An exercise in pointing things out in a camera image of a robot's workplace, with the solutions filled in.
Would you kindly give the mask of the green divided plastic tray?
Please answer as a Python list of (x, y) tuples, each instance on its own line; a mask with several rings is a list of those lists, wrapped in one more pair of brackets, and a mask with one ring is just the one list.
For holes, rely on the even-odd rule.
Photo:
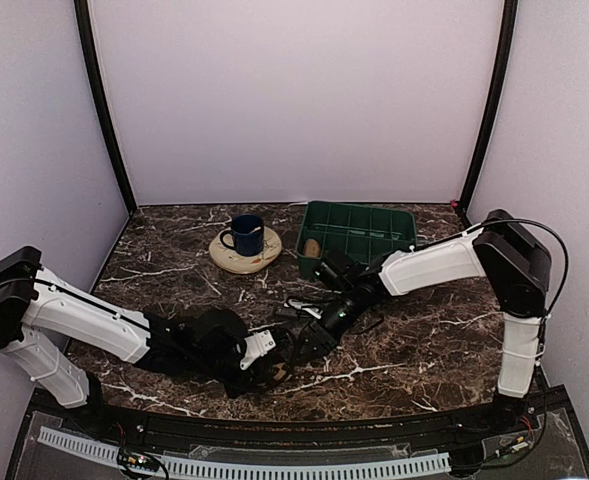
[(368, 264), (376, 257), (396, 250), (408, 251), (417, 244), (414, 215), (389, 208), (310, 202), (304, 213), (296, 243), (300, 275), (314, 277), (318, 259), (305, 253), (305, 244), (314, 240), (322, 255), (340, 252)]

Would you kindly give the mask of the brown argyle sock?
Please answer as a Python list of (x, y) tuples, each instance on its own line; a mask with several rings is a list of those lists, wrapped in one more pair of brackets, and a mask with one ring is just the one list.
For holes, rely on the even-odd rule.
[(280, 381), (287, 379), (290, 376), (290, 370), (287, 364), (279, 363), (273, 366), (272, 379), (274, 381)]

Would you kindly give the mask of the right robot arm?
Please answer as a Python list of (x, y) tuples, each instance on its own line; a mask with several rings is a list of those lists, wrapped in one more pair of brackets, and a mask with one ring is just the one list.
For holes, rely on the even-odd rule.
[(523, 416), (524, 398), (544, 351), (546, 324), (558, 298), (550, 296), (552, 257), (532, 233), (541, 223), (496, 209), (478, 224), (431, 244), (396, 250), (369, 264), (330, 252), (314, 274), (339, 295), (300, 332), (295, 359), (307, 363), (326, 356), (369, 308), (389, 297), (468, 278), (486, 278), (504, 320), (500, 398), (484, 413), (495, 434), (508, 432)]

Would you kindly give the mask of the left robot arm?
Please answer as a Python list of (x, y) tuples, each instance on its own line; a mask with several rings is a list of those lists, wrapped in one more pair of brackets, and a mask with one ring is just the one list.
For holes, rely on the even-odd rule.
[(195, 373), (220, 382), (229, 397), (268, 391), (290, 375), (294, 340), (287, 332), (250, 332), (228, 309), (179, 323), (118, 307), (61, 280), (25, 246), (0, 260), (0, 352), (94, 436), (115, 427), (101, 386), (46, 336), (58, 332), (136, 368), (177, 377)]

